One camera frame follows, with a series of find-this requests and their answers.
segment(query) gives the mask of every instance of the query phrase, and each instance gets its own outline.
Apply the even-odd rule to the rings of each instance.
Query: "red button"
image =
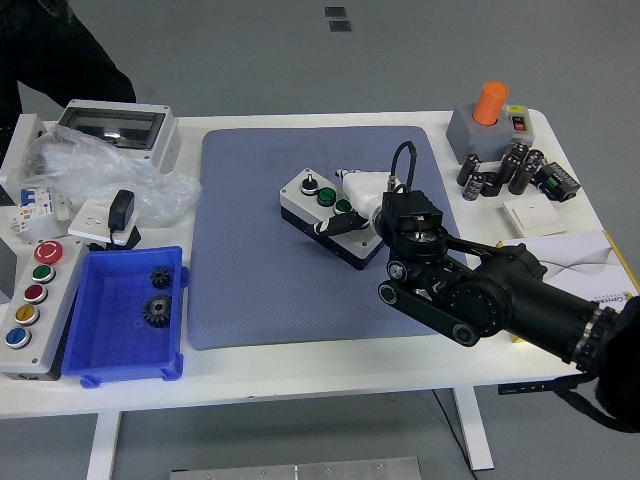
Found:
[[[42,285],[29,285],[24,290],[24,300],[26,302],[32,304],[42,303],[45,298],[47,298],[47,289]]]
[[[36,247],[35,259],[46,265],[53,265],[62,258],[62,245],[55,240],[47,240]]]

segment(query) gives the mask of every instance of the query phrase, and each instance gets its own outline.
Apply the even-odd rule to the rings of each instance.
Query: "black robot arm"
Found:
[[[597,398],[640,430],[640,303],[618,315],[543,283],[546,268],[521,244],[491,247],[457,239],[442,212],[408,188],[383,194],[374,228],[389,247],[383,302],[464,346],[507,330],[599,377]],[[473,254],[470,269],[448,255]]]

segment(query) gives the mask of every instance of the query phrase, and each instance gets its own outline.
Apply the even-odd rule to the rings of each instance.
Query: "gray floor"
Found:
[[[73,5],[139,101],[179,116],[450,110],[474,101],[485,81],[504,81],[510,102],[547,116],[602,223],[640,272],[638,2]],[[352,33],[330,32],[329,5],[346,7]],[[26,112],[59,117],[60,107],[22,91]],[[552,394],[477,390],[496,463],[478,478],[638,477],[637,436],[605,431]],[[440,395],[455,418],[450,392]],[[84,478],[94,424],[94,416],[2,421],[0,479]],[[125,414],[114,478],[392,456],[418,456],[424,479],[471,478],[428,392]]]

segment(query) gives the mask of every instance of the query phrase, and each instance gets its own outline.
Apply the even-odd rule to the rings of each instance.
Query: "black clothing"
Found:
[[[0,128],[22,113],[18,82],[63,107],[74,98],[136,101],[131,81],[62,0],[13,0],[0,11]]]

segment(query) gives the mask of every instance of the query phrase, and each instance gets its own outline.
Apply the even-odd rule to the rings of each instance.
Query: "gray mat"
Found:
[[[386,306],[384,247],[363,271],[280,216],[279,190],[309,167],[389,171],[396,148],[418,151],[413,188],[458,231],[424,131],[417,127],[217,130],[202,145],[203,186],[194,229],[188,337],[199,350],[241,345],[432,334]],[[406,179],[409,154],[398,162]]]

